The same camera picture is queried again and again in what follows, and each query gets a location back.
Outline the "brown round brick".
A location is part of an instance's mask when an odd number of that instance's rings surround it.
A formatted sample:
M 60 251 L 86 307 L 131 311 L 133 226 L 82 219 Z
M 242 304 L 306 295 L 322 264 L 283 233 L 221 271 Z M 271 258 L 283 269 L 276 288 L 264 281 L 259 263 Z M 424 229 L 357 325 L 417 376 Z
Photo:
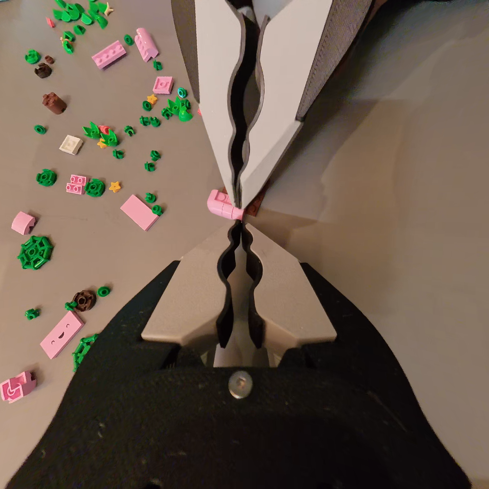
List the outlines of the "brown round brick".
M 67 103 L 54 92 L 44 94 L 42 104 L 56 115 L 64 113 L 67 109 Z

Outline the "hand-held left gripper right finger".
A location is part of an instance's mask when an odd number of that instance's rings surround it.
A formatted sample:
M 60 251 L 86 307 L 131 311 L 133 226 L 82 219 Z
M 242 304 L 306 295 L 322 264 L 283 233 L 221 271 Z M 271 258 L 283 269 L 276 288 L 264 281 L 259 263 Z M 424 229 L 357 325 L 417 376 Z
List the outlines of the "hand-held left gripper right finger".
M 251 224 L 242 226 L 249 334 L 257 348 L 276 355 L 304 344 L 333 341 L 337 333 L 300 262 Z

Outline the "pink studded plate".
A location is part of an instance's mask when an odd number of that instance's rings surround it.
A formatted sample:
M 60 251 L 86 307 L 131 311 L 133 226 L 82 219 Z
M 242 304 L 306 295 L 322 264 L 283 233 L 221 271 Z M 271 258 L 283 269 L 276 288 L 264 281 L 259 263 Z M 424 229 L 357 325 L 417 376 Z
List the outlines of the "pink studded plate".
M 114 41 L 100 52 L 93 55 L 91 58 L 95 62 L 99 70 L 103 70 L 110 64 L 118 61 L 121 57 L 125 56 L 126 50 L 119 40 Z

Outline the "brown square plate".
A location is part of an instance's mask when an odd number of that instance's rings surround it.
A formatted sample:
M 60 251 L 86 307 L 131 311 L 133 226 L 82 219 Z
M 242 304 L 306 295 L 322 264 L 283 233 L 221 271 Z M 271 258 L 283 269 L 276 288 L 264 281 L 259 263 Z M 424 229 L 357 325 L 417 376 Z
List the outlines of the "brown square plate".
M 260 192 L 255 196 L 253 201 L 250 202 L 250 204 L 246 207 L 244 212 L 246 215 L 252 217 L 255 217 L 257 215 L 269 185 L 270 185 L 270 180 L 267 180 L 266 183 L 263 185 L 262 189 L 260 190 Z

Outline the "large pink smooth tile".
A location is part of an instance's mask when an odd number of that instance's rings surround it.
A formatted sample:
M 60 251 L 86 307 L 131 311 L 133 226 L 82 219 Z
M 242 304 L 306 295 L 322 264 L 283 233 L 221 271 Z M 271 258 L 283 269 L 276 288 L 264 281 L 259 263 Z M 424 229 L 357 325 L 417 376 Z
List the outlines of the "large pink smooth tile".
M 148 231 L 159 219 L 159 216 L 153 213 L 152 209 L 134 194 L 125 201 L 120 210 L 144 231 Z

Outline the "white square tile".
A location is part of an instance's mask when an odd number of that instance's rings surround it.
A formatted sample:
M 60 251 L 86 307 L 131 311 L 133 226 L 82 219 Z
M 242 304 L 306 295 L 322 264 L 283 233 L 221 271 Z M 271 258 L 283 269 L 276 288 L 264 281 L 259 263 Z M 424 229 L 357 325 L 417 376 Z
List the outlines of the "white square tile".
M 79 150 L 81 149 L 83 142 L 84 141 L 81 138 L 74 137 L 71 135 L 66 135 L 63 142 L 59 146 L 59 150 L 66 154 L 75 156 L 78 154 Z

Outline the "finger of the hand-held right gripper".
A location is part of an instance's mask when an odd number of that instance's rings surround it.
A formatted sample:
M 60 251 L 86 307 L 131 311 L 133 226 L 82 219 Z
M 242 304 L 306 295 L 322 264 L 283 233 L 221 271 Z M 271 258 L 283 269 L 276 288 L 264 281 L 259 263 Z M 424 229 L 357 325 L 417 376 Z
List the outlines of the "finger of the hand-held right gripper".
M 290 1 L 273 18 L 264 19 L 256 58 L 260 103 L 239 174 L 241 208 L 262 189 L 302 126 L 297 111 L 332 5 Z
M 249 21 L 228 1 L 195 1 L 199 108 L 232 203 L 244 207 L 239 175 L 247 136 Z

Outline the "green web piece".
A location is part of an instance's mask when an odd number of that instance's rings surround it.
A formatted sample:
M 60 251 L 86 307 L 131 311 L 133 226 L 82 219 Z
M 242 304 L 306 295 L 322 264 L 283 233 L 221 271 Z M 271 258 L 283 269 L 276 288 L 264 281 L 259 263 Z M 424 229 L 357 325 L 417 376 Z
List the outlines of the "green web piece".
M 48 236 L 31 236 L 21 245 L 21 251 L 17 256 L 22 269 L 40 269 L 51 259 L 53 248 Z
M 99 333 L 95 333 L 92 336 L 89 337 L 84 337 L 80 339 L 80 342 L 78 346 L 76 347 L 75 351 L 72 353 L 73 357 L 73 372 L 75 373 L 83 359 L 85 358 L 86 354 L 90 350 L 91 346 L 95 342 L 95 340 L 99 337 Z

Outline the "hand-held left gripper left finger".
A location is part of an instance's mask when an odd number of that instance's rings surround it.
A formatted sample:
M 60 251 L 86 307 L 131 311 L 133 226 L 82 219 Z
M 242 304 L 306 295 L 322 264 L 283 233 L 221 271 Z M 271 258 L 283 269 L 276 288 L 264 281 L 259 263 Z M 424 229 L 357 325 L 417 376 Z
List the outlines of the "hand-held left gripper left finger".
M 142 338 L 195 350 L 226 347 L 234 313 L 228 282 L 241 223 L 232 223 L 185 254 L 146 324 Z

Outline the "scattered small green clips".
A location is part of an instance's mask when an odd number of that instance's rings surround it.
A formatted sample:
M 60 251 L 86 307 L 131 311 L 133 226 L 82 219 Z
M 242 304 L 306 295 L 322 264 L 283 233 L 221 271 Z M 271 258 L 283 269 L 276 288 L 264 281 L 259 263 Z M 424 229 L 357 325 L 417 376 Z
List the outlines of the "scattered small green clips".
M 144 111 L 149 112 L 152 110 L 154 105 L 151 105 L 147 99 L 142 102 L 142 108 Z M 146 116 L 143 115 L 139 118 L 139 123 L 144 127 L 159 127 L 161 125 L 161 120 L 156 116 Z M 124 128 L 125 134 L 132 137 L 135 134 L 135 131 L 132 126 L 125 126 Z M 156 169 L 156 162 L 161 159 L 161 153 L 158 150 L 150 151 L 150 161 L 145 162 L 144 168 L 148 172 L 153 172 Z M 161 216 L 163 213 L 162 206 L 157 205 L 156 195 L 153 193 L 146 193 L 144 200 L 146 203 L 151 205 L 152 212 Z

